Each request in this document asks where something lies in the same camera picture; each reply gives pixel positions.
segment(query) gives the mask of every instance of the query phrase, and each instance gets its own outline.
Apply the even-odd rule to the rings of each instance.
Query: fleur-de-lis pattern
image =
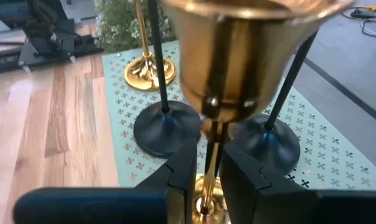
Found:
[[[177,42],[163,44],[162,48],[163,56],[174,62],[178,72]],[[166,161],[145,154],[134,141],[133,126],[137,115],[160,100],[157,91],[134,90],[124,81],[123,72],[128,62],[142,53],[142,49],[134,49],[121,52],[120,57],[116,54],[103,57],[113,147],[122,187],[134,187]],[[167,93],[169,100],[187,103],[179,78],[167,87]],[[275,99],[263,113],[269,114],[274,104]],[[286,178],[309,189],[376,190],[376,167],[294,88],[279,119],[289,125],[301,140],[300,160]],[[202,137],[197,145],[198,173],[204,172],[206,145],[207,141]]]

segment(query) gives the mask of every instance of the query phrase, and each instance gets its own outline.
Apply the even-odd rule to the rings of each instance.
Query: black rod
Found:
[[[296,56],[294,56],[294,60],[292,65],[290,66],[289,72],[285,78],[285,81],[283,82],[281,91],[276,99],[275,105],[273,107],[273,110],[271,111],[270,117],[268,118],[267,122],[264,124],[264,128],[267,131],[271,131],[274,127],[275,121],[282,109],[282,106],[286,100],[286,97],[288,97],[289,91],[293,86],[294,80],[298,76],[298,73],[300,71],[301,66],[304,63],[304,60],[307,57],[307,53],[309,52],[311,45],[313,44],[313,41],[315,39],[315,36],[317,35],[316,31],[311,35],[306,41],[301,44],[299,47],[298,52],[296,53]]]
[[[152,41],[155,51],[155,62],[157,68],[157,79],[159,80],[159,91],[161,93],[162,111],[169,112],[169,103],[167,102],[166,80],[164,78],[162,40],[159,31],[159,15],[157,13],[157,0],[148,0],[148,14],[151,22]]]

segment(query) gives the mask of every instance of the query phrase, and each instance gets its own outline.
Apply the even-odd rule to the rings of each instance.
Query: light wood floor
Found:
[[[48,186],[118,186],[100,54],[0,74],[0,223]]]

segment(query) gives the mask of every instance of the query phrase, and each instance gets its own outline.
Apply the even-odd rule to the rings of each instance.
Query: brass rod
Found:
[[[149,52],[148,38],[146,37],[145,21],[144,21],[143,10],[141,9],[141,3],[139,0],[134,0],[134,5],[136,7],[139,33],[141,35],[141,42],[143,44],[143,49],[144,49],[144,57],[149,57],[151,53]]]
[[[219,171],[224,136],[228,129],[228,123],[212,122],[209,139],[207,142],[204,184],[202,189],[201,213],[207,214],[213,199],[214,185]]]

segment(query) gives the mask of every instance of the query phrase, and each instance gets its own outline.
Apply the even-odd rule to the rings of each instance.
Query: black stand base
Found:
[[[137,145],[149,155],[169,158],[187,139],[200,139],[200,118],[190,106],[168,101],[170,111],[162,112],[161,102],[145,108],[134,123]]]
[[[267,168],[286,175],[299,161],[299,139],[287,124],[278,119],[273,130],[267,131],[264,128],[267,120],[267,115],[260,114],[240,123],[231,143]]]

